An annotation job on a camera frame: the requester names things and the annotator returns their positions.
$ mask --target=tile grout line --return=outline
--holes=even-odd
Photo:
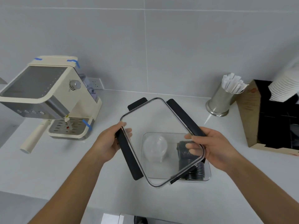
[[[161,94],[161,95],[168,95],[168,96],[179,96],[179,97],[195,97],[195,98],[206,98],[211,99],[210,97],[196,97],[196,96],[186,96],[186,95],[176,95],[176,94],[166,94],[166,93],[150,93],[150,92],[139,92],[139,91],[128,91],[128,90],[111,90],[111,89],[104,89],[109,91],[121,91],[121,92],[130,92],[130,93],[148,93],[148,94]]]
[[[146,19],[145,19],[145,0],[143,0],[144,6],[144,34],[145,34],[145,59],[147,61],[147,26],[146,26]],[[147,91],[149,92],[149,71],[147,67]]]
[[[243,12],[243,13],[290,13],[298,14],[294,10],[220,10],[220,9],[122,9],[122,8],[76,8],[76,7],[29,7],[29,6],[1,6],[0,9],[85,9],[85,10],[143,10],[143,11],[186,11],[186,12]]]

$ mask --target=metal appliance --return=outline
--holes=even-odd
[[[39,56],[0,91],[6,107],[23,117],[43,119],[22,151],[31,153],[47,128],[53,138],[89,136],[102,101],[87,89],[79,68],[74,56]]]

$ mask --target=hand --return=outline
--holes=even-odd
[[[202,144],[206,148],[205,158],[216,168],[227,172],[230,164],[235,158],[241,156],[240,153],[229,143],[225,136],[220,132],[200,127],[207,135],[206,137],[185,135],[185,139],[191,139],[195,143],[186,144],[186,148],[193,155],[201,156],[202,149],[198,144]]]
[[[117,139],[115,139],[115,133],[121,128],[124,127],[127,123],[125,122],[119,122],[118,124],[115,124],[108,129],[104,130],[96,141],[94,142],[91,149],[97,150],[100,152],[100,157],[103,162],[107,162],[111,160],[115,153],[120,149]],[[132,129],[127,128],[126,132],[129,137],[132,136]]]

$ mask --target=stack of paper cups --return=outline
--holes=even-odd
[[[270,101],[285,102],[299,91],[299,67],[284,71],[269,85]]]

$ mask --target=white countertop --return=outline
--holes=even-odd
[[[117,123],[128,112],[127,106],[142,97],[173,98],[198,125],[209,115],[206,98],[109,90],[99,91],[99,96],[103,105],[85,141],[53,139],[45,133],[32,154],[25,154],[19,147],[41,121],[26,119],[0,149],[0,191],[50,199],[98,134]],[[236,103],[226,117],[211,117],[205,126],[223,133],[241,154],[299,201],[299,157],[248,148]],[[134,181],[118,151],[103,166],[88,205],[185,224],[262,223],[228,175],[210,166],[212,176],[207,182],[175,182],[157,189],[145,178]]]

